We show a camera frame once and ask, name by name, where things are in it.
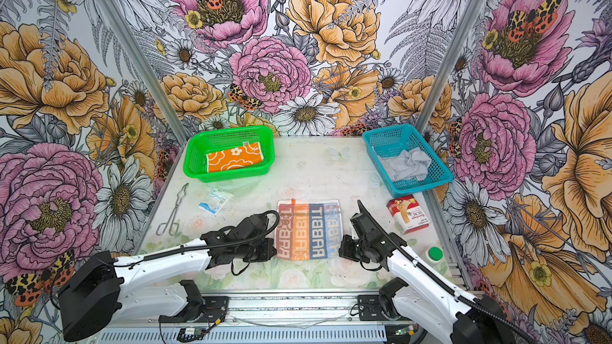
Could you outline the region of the grey blue towel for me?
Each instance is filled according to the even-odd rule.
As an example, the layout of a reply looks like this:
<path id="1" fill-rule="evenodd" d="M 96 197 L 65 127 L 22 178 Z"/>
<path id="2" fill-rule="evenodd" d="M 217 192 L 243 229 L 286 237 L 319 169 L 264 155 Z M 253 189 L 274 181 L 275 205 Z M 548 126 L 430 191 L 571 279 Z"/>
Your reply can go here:
<path id="1" fill-rule="evenodd" d="M 339 256 L 344 236 L 339 201 L 283 200 L 277 204 L 277 213 L 280 216 L 274 237 L 277 257 L 311 261 Z"/>

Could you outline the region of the orange white patterned towel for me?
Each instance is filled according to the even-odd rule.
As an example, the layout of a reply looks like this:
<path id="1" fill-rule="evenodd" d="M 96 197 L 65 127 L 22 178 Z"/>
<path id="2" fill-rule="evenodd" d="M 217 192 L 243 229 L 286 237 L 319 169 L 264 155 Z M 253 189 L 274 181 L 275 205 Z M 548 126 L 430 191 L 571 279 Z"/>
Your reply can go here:
<path id="1" fill-rule="evenodd" d="M 243 143 L 241 146 L 207 154 L 207 173 L 239 170 L 263 161 L 264 155 L 259 142 Z"/>

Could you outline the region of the plain grey towel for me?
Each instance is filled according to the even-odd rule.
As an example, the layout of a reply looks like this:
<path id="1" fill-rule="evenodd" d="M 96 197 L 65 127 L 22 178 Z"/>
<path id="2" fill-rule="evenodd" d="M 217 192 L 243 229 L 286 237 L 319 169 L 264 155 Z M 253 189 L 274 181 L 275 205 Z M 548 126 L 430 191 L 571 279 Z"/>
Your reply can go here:
<path id="1" fill-rule="evenodd" d="M 403 150 L 395 157 L 379 157 L 379 162 L 393 183 L 411 180 L 423 181 L 428 175 L 432 158 L 425 151 L 416 147 L 410 151 Z"/>

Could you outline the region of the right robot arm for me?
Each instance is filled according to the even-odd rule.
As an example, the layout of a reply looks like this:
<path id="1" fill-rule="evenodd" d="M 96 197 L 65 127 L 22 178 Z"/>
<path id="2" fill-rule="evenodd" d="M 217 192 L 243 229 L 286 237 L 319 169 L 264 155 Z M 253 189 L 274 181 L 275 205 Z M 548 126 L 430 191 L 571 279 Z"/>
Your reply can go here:
<path id="1" fill-rule="evenodd" d="M 436 272 L 396 233 L 387 232 L 363 207 L 343 237 L 339 256 L 392 279 L 379 289 L 389 320 L 410 319 L 442 343 L 527 343 L 536 340 L 505 317 L 500 304 L 463 290 Z"/>

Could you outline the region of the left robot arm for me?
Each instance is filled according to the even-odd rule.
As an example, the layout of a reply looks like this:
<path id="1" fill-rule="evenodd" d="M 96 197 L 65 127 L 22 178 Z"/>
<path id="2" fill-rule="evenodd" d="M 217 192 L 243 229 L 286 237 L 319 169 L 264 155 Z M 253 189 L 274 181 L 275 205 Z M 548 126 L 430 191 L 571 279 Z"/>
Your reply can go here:
<path id="1" fill-rule="evenodd" d="M 198 319 L 205 303 L 195 282 L 180 280 L 172 286 L 161 282 L 235 260 L 270 261 L 277 253 L 271 235 L 279 222 L 279 213 L 268 210 L 174 248 L 118 258 L 108 251 L 91 256 L 57 292 L 63 338 L 78 342 L 117 320 L 159 316 L 164 323 L 186 323 Z"/>

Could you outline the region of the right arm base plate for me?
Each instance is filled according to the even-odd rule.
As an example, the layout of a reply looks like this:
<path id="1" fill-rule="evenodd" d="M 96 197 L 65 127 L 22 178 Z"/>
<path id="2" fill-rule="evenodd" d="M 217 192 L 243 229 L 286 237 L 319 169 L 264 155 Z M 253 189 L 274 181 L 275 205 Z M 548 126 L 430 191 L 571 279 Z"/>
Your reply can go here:
<path id="1" fill-rule="evenodd" d="M 381 303 L 379 296 L 374 294 L 360 294 L 357 303 L 351 312 L 360 321 L 407 321 L 408 318 L 401 315 L 391 315 Z"/>

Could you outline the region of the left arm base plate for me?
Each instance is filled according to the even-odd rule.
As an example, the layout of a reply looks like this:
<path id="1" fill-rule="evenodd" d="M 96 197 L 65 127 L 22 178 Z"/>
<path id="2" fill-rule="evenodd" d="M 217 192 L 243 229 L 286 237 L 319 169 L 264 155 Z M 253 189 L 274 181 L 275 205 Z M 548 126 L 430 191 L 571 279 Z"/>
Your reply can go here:
<path id="1" fill-rule="evenodd" d="M 161 323 L 215 323 L 226 319 L 230 298 L 227 296 L 204 296 L 189 301 L 186 307 L 173 316 L 161 315 Z"/>

